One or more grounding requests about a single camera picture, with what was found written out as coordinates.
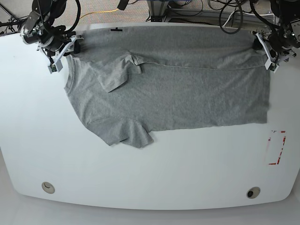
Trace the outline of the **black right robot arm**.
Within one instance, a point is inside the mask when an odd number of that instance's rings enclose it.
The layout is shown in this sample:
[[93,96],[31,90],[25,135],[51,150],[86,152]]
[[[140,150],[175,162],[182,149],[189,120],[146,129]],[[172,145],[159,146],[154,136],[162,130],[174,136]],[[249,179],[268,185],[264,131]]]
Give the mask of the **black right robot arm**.
[[54,27],[55,19],[65,11],[66,0],[35,0],[32,3],[32,11],[21,26],[21,37],[30,45],[33,43],[46,50],[49,56],[61,51],[66,44],[71,42],[71,36],[79,23],[81,16],[81,4],[77,0],[77,14],[73,25],[67,30],[66,26]]

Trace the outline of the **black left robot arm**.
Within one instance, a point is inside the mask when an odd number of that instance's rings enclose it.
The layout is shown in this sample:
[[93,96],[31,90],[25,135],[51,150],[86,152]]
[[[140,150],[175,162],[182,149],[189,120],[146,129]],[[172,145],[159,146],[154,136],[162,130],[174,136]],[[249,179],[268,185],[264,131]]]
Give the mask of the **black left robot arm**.
[[279,24],[273,24],[255,10],[255,0],[249,2],[254,15],[266,24],[271,33],[267,37],[271,56],[286,53],[289,49],[300,47],[300,2],[298,0],[271,0],[270,6]]

